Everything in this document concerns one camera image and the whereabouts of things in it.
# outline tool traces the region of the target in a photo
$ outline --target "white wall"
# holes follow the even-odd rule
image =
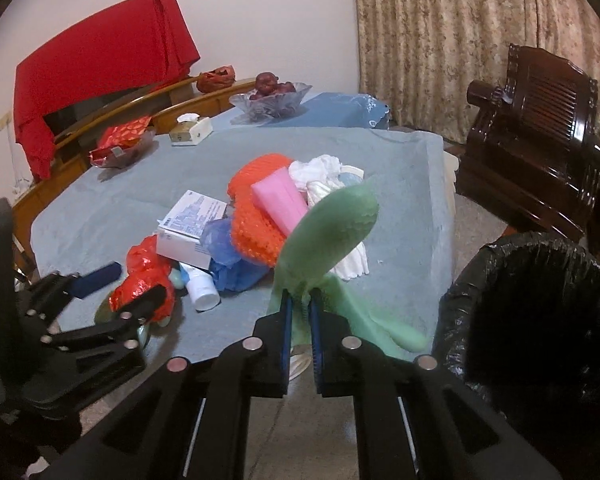
[[[0,117],[13,107],[15,67],[21,60],[70,25],[119,1],[13,0],[0,18]],[[191,73],[232,64],[238,79],[271,70],[321,90],[358,89],[355,0],[178,2],[202,56]],[[17,170],[30,176],[19,145],[17,150]],[[3,130],[0,196],[13,197],[14,179]]]

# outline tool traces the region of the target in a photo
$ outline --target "beige patterned curtain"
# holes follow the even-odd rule
[[[504,83],[509,43],[570,59],[600,92],[600,19],[586,0],[357,3],[361,91],[387,102],[398,124],[463,142],[477,113],[466,88]]]

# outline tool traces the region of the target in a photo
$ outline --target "pink sponge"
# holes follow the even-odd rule
[[[278,228],[289,236],[308,207],[287,168],[280,168],[251,185],[254,204],[266,211]]]

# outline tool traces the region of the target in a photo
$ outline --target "black trash bag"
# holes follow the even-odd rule
[[[433,354],[560,471],[600,479],[600,263],[551,234],[484,246],[440,303]]]

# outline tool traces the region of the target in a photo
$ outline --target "electrical outlet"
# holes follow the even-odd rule
[[[0,131],[5,129],[7,127],[7,124],[9,124],[12,120],[13,116],[11,115],[11,110],[9,110],[0,118]]]

